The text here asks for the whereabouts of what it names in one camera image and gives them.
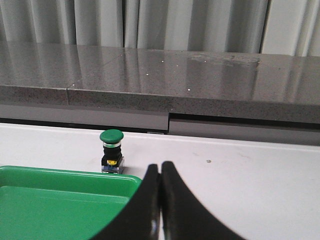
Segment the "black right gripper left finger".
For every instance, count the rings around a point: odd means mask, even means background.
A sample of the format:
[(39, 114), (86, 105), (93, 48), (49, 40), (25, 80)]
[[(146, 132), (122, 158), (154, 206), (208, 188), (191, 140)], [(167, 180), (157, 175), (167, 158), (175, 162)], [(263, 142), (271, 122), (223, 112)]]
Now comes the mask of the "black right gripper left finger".
[(93, 240), (157, 240), (160, 228), (160, 174), (156, 164), (120, 213)]

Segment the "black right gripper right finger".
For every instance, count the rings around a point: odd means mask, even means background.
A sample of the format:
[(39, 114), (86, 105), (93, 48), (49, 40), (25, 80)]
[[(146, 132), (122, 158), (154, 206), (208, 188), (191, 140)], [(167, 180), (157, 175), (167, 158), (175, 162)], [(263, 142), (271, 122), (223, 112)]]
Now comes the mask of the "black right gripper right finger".
[(166, 240), (242, 240), (194, 196), (171, 161), (161, 165), (160, 199)]

